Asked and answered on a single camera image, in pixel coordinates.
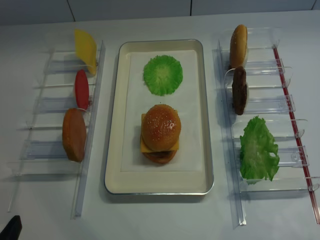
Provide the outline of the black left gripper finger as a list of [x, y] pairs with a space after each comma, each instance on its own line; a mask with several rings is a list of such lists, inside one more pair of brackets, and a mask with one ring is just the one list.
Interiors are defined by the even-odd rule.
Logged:
[[18, 240], [21, 234], [23, 225], [21, 217], [15, 215], [11, 218], [8, 224], [0, 233], [0, 240]]

